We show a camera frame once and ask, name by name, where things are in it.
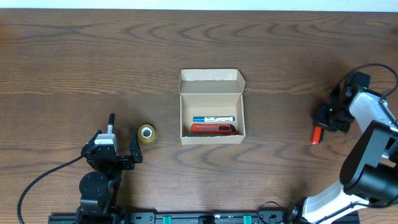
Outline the blue whiteboard marker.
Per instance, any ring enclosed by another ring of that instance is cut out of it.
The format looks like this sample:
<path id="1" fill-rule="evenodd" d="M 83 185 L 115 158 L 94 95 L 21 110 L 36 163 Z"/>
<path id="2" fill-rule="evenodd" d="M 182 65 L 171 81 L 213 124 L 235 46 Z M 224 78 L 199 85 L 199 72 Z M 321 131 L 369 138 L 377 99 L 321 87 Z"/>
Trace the blue whiteboard marker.
<path id="1" fill-rule="evenodd" d="M 193 122 L 203 122 L 203 123 L 207 123 L 207 122 L 233 122 L 235 121 L 235 117 L 234 116 L 216 116 L 216 117 L 193 117 Z"/>

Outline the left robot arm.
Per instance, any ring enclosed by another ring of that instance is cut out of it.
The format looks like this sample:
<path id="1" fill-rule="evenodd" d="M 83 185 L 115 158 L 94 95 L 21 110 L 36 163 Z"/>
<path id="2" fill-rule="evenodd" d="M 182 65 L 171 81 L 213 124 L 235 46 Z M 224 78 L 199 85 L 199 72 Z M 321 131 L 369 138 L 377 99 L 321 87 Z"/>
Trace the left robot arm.
<path id="1" fill-rule="evenodd" d="M 143 160 L 137 130 L 133 131 L 128 149 L 130 155 L 117 153 L 116 135 L 100 130 L 82 147 L 81 155 L 94 169 L 80 181 L 80 207 L 77 223 L 129 223 L 128 212 L 118 205 L 122 172 L 133 170 Z"/>

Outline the red stapler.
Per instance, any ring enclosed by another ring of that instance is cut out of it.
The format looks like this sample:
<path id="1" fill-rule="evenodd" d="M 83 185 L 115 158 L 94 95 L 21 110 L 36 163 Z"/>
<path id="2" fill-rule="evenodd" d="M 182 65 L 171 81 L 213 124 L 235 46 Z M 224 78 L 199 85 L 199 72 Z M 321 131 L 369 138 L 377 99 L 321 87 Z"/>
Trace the red stapler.
<path id="1" fill-rule="evenodd" d="M 321 144 L 323 142 L 323 134 L 324 134 L 324 129 L 321 126 L 315 126 L 313 129 L 311 143 L 313 145 Z"/>

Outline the red utility knife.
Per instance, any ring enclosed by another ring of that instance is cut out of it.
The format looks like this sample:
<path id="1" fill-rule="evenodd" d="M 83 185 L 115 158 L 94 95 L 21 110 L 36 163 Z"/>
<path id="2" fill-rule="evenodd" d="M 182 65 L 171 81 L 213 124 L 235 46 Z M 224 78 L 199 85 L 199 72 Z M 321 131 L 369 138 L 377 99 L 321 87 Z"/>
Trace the red utility knife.
<path id="1" fill-rule="evenodd" d="M 236 134 L 236 128 L 232 124 L 193 124 L 190 130 L 193 133 Z"/>

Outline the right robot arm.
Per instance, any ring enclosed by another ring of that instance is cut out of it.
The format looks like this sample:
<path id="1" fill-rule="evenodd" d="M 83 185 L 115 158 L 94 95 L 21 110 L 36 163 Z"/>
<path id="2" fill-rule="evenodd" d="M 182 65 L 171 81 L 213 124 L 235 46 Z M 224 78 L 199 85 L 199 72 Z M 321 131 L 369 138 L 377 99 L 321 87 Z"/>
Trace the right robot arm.
<path id="1" fill-rule="evenodd" d="M 346 157 L 340 178 L 321 193 L 303 198 L 293 209 L 292 223 L 333 223 L 363 208 L 397 204 L 397 120 L 385 97 L 369 89 L 370 76 L 347 75 L 330 93 L 330 103 L 319 105 L 313 125 L 313 144 L 325 131 L 348 132 L 357 122 L 362 135 Z"/>

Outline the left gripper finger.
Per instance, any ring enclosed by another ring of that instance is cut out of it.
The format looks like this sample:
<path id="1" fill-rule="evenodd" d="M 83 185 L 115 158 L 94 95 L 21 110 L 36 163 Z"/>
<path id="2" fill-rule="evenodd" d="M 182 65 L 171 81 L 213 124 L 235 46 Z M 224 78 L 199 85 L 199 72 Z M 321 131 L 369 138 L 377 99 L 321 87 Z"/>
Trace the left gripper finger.
<path id="1" fill-rule="evenodd" d="M 95 144 L 95 139 L 101 133 L 102 133 L 102 130 L 100 130 L 100 129 L 97 130 L 97 132 L 94 134 L 94 136 L 88 141 L 88 145 Z"/>
<path id="2" fill-rule="evenodd" d="M 138 142 L 138 130 L 134 129 L 131 135 L 128 149 L 131 153 L 134 163 L 142 163 L 143 156 Z"/>

